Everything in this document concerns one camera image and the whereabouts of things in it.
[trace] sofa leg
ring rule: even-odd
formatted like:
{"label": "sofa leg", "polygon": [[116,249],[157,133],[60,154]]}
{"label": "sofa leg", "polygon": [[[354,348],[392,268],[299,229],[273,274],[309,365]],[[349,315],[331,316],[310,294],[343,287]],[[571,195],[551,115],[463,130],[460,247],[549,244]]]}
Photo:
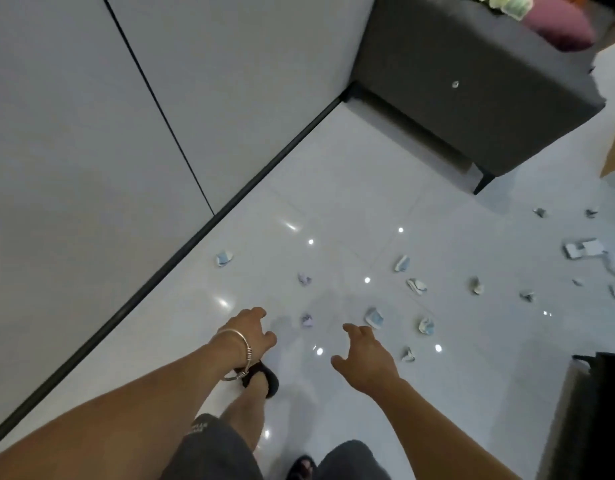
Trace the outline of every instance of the sofa leg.
{"label": "sofa leg", "polygon": [[344,89],[344,91],[339,96],[339,99],[343,102],[348,102],[353,97],[359,96],[360,93],[361,85],[354,80],[350,83],[349,86]]}
{"label": "sofa leg", "polygon": [[495,176],[488,172],[488,170],[484,170],[482,168],[480,168],[479,170],[483,172],[483,178],[481,178],[481,181],[477,185],[477,188],[474,189],[474,195],[477,195],[481,190],[486,188],[486,185],[488,185],[490,182],[492,182],[492,180],[495,179]]}

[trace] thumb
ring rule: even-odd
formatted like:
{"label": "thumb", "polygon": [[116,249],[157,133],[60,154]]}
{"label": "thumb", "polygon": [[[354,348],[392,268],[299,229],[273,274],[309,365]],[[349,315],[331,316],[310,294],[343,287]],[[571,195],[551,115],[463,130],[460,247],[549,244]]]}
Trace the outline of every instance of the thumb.
{"label": "thumb", "polygon": [[330,362],[332,363],[332,367],[335,368],[335,371],[345,377],[345,371],[347,370],[347,361],[340,355],[333,355],[330,359]]}
{"label": "thumb", "polygon": [[267,350],[275,346],[276,342],[277,342],[276,334],[273,331],[265,332],[265,345],[267,346]]}

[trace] gray sofa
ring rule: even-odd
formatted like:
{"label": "gray sofa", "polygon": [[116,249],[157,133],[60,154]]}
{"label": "gray sofa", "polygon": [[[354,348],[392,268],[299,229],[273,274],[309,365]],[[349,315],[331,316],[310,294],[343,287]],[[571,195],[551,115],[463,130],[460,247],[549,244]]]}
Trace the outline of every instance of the gray sofa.
{"label": "gray sofa", "polygon": [[[614,20],[601,8],[597,32]],[[471,0],[376,0],[343,97],[369,90],[463,153],[478,193],[602,110],[595,53],[560,52]]]}

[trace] silver bracelet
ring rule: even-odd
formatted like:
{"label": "silver bracelet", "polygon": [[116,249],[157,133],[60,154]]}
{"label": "silver bracelet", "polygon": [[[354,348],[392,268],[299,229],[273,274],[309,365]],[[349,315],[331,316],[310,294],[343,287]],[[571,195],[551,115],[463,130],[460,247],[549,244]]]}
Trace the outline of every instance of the silver bracelet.
{"label": "silver bracelet", "polygon": [[247,343],[247,339],[245,338],[245,335],[243,335],[238,330],[235,330],[234,328],[224,328],[223,330],[219,330],[214,334],[214,337],[216,337],[219,333],[223,333],[224,331],[233,331],[234,333],[238,334],[238,336],[243,339],[243,341],[245,342],[245,347],[246,347],[245,358],[247,358],[247,363],[245,364],[245,369],[239,372],[236,376],[224,377],[221,380],[222,381],[236,381],[237,379],[243,379],[245,376],[247,376],[247,373],[250,371],[250,365],[252,363],[252,347],[250,347],[250,344]]}

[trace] person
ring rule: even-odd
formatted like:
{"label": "person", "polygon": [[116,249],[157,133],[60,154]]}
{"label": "person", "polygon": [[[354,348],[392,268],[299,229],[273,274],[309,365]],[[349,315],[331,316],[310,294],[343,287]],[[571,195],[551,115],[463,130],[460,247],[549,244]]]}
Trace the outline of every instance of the person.
{"label": "person", "polygon": [[[263,404],[279,387],[260,362],[276,345],[263,332],[263,308],[242,310],[189,355],[81,404],[0,453],[0,479],[251,480],[263,476],[252,451],[263,429]],[[370,327],[345,324],[347,359],[332,366],[383,410],[418,480],[517,478],[399,377]],[[233,369],[245,389],[220,418],[194,418]],[[383,480],[367,446],[352,440],[316,466],[295,462],[291,480]]]}

